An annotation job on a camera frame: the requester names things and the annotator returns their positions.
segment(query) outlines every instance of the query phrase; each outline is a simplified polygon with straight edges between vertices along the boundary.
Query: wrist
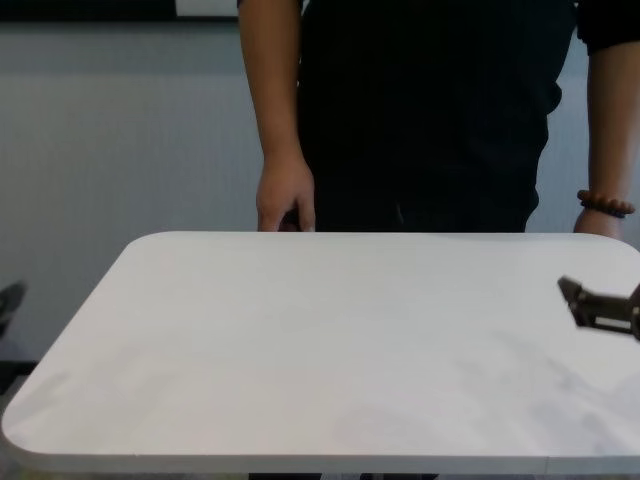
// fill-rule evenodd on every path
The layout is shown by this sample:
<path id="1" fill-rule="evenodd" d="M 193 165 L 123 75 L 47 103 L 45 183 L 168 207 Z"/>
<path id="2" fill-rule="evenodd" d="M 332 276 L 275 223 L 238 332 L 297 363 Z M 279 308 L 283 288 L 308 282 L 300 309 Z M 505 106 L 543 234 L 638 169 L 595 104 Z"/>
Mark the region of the wrist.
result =
<path id="1" fill-rule="evenodd" d="M 302 161 L 302 147 L 297 141 L 287 141 L 263 147 L 265 164 L 280 164 Z"/>

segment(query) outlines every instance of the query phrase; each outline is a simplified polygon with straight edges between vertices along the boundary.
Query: wooden bead bracelet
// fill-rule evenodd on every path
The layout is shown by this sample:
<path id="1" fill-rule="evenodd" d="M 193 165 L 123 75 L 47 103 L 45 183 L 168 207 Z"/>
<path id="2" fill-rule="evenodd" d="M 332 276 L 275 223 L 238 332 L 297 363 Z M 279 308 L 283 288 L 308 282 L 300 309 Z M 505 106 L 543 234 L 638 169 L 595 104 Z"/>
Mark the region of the wooden bead bracelet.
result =
<path id="1" fill-rule="evenodd" d="M 606 213 L 616 218 L 625 218 L 627 215 L 635 213 L 636 208 L 629 202 L 609 198 L 600 193 L 593 193 L 589 190 L 580 190 L 578 199 L 584 208 Z"/>

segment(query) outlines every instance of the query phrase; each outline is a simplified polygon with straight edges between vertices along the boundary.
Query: white wall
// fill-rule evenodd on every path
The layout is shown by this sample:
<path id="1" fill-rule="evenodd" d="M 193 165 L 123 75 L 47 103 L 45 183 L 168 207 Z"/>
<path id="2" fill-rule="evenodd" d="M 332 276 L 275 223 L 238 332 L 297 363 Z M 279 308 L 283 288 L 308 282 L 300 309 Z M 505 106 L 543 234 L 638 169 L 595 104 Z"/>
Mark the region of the white wall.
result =
<path id="1" fill-rule="evenodd" d="M 577 47 L 534 231 L 569 230 L 586 184 Z M 259 164 L 235 27 L 2 26 L 0 285 L 30 291 L 0 357 L 40 357 L 134 238 L 252 229 Z"/>

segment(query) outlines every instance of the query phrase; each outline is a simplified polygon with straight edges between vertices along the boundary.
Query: sleeve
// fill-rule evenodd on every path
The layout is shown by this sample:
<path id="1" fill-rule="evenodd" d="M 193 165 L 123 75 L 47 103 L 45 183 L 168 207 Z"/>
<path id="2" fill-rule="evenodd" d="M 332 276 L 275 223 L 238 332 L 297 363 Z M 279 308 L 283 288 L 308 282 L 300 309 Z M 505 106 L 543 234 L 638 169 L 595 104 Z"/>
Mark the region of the sleeve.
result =
<path id="1" fill-rule="evenodd" d="M 244 0 L 238 0 L 238 7 L 240 7 L 240 4 L 243 2 Z M 300 10 L 302 11 L 302 2 L 304 0 L 298 0 L 298 3 L 300 4 Z"/>
<path id="2" fill-rule="evenodd" d="M 640 0 L 579 0 L 578 37 L 587 44 L 589 55 L 640 41 Z"/>

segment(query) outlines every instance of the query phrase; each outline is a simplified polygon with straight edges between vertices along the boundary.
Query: man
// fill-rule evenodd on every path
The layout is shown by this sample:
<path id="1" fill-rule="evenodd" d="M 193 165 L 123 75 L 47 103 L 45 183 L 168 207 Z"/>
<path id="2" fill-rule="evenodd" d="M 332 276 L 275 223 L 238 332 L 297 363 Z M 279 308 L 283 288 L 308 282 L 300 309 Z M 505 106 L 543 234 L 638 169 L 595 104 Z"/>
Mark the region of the man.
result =
<path id="1" fill-rule="evenodd" d="M 628 195 L 637 0 L 311 0 L 302 20 L 297 0 L 240 3 L 260 230 L 523 231 L 576 16 L 590 191 Z M 620 220 L 589 206 L 576 231 L 619 237 Z"/>

